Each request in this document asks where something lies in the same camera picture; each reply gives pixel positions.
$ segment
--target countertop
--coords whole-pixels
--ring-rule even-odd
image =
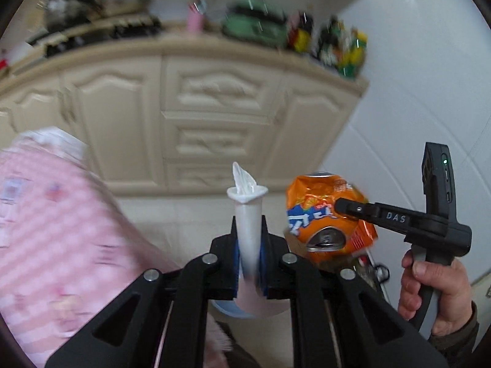
[[[330,82],[348,92],[362,96],[368,88],[364,77],[349,80],[314,63],[310,58],[291,51],[266,48],[250,43],[227,39],[221,35],[187,33],[163,33],[149,38],[105,41],[61,53],[48,59],[34,58],[31,67],[19,75],[11,75],[0,81],[0,95],[19,85],[52,72],[70,67],[144,55],[187,55],[228,60],[238,60],[259,65],[284,68],[309,77]]]

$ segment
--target finger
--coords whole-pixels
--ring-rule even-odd
[[[457,271],[463,272],[465,275],[467,275],[466,267],[462,264],[462,262],[459,259],[454,259],[454,261],[452,262],[452,268]]]
[[[404,290],[406,290],[407,292],[413,295],[417,295],[419,289],[421,288],[421,282],[418,282],[416,279],[414,279],[411,270],[409,268],[406,268],[406,270],[404,270],[404,274],[402,275],[401,278],[401,285]]]
[[[441,290],[448,295],[458,294],[469,283],[465,271],[429,262],[414,262],[412,274],[422,284]]]
[[[408,268],[412,265],[412,252],[408,250],[402,258],[402,267]]]
[[[416,311],[421,307],[421,297],[414,295],[405,290],[401,291],[401,296],[399,297],[399,306],[405,307],[409,311]]]
[[[399,314],[401,314],[402,318],[404,318],[405,320],[409,320],[409,319],[413,318],[414,314],[416,314],[416,311],[409,311],[404,306],[399,306],[397,308],[397,312]]]

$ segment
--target white tile wall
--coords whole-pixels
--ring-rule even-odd
[[[448,144],[458,219],[473,230],[463,258],[471,280],[491,267],[490,30],[471,0],[357,0],[341,16],[369,35],[370,89],[323,167],[372,201],[424,209],[424,142]],[[403,237],[380,231],[376,260],[391,269],[399,297]]]

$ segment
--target pink cup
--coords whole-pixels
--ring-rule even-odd
[[[188,33],[203,33],[205,15],[199,13],[195,7],[190,6],[188,11]]]

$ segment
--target cabinet handle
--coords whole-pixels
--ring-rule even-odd
[[[68,113],[72,117],[72,120],[76,123],[77,117],[75,116],[75,108],[73,107],[72,93],[66,87],[65,87],[65,95],[66,95],[66,100],[67,100],[67,105],[68,105]]]
[[[63,93],[60,90],[57,90],[56,94],[58,95],[58,102],[60,103],[60,115],[63,121],[69,124],[70,120],[68,119],[68,114],[65,106],[65,98],[63,97]]]

